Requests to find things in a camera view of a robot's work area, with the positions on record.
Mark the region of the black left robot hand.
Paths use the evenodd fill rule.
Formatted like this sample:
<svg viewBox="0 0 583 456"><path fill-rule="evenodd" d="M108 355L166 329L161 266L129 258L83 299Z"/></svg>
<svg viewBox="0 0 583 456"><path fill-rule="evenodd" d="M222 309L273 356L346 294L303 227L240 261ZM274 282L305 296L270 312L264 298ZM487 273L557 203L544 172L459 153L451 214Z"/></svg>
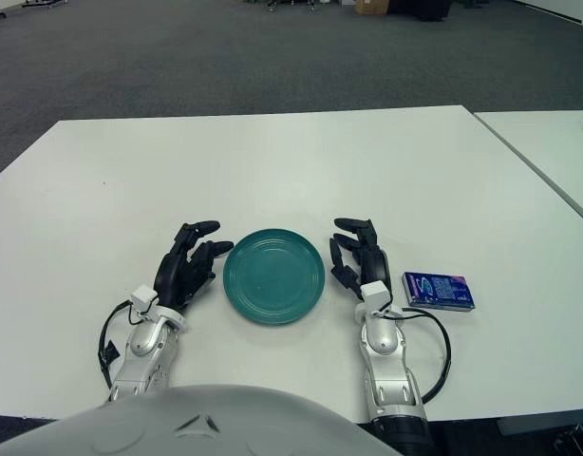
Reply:
<svg viewBox="0 0 583 456"><path fill-rule="evenodd" d="M158 294L160 306L184 314L197 292L216 277L213 272L215 259L230 252L234 244L211 240L201 242L198 247L196 244L219 228L216 220L182 224L155 277L153 289Z"/></svg>

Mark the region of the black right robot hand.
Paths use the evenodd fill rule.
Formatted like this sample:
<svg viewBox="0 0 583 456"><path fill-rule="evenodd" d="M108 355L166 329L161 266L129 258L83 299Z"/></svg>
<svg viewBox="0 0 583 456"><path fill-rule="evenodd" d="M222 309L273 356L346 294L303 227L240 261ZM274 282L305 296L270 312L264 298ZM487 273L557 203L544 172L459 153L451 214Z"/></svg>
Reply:
<svg viewBox="0 0 583 456"><path fill-rule="evenodd" d="M336 218L334 225L352 233L349 237L335 233L329 239L330 257L333 264L331 273L346 289L358 299L364 300L361 286L381 281L391 292L390 272L386 253L378 244L378 237L370 219ZM359 272L344 263L341 250L351 253L359 267Z"/></svg>

